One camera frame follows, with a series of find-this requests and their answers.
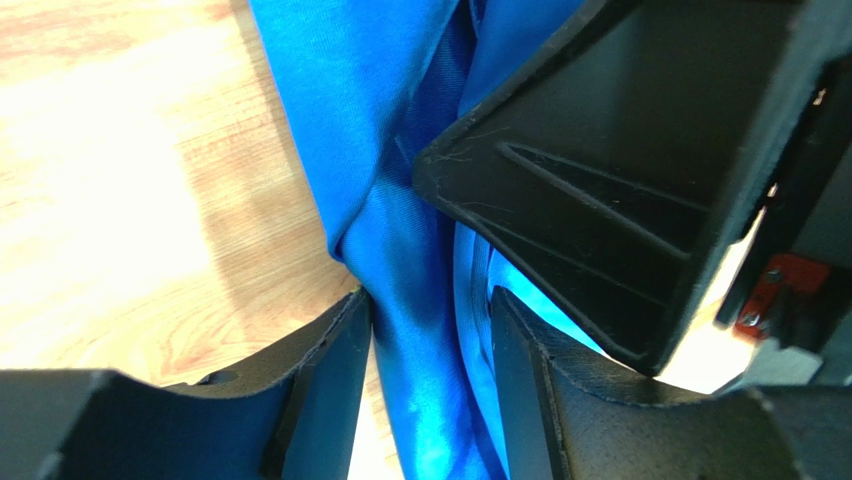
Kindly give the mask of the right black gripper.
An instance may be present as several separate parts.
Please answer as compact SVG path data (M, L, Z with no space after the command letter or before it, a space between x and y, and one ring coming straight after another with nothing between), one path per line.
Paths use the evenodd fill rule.
M756 348L722 386L851 384L851 56L829 61L758 205L718 323Z

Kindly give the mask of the blue cloth napkin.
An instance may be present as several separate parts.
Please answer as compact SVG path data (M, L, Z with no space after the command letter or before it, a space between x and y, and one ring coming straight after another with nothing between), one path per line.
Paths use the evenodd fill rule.
M419 198L417 154L492 93L574 1L254 1L329 253L376 304L408 479L505 479L490 300L513 291L589 338L487 240Z

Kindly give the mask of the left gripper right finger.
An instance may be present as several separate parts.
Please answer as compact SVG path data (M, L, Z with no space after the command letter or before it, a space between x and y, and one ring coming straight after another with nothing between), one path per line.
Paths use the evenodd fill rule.
M492 296L499 408L514 479L847 479L851 391L703 395L645 377Z

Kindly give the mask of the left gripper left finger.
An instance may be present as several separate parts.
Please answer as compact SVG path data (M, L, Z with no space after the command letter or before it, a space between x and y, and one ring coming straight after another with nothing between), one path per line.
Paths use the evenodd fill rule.
M5 479L343 479L371 337L355 290L195 384L115 370L5 370Z

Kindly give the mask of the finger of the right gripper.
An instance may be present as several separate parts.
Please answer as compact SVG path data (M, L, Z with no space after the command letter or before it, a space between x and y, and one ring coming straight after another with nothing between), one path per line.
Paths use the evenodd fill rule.
M416 160L609 356L669 362L821 70L822 1L586 1Z

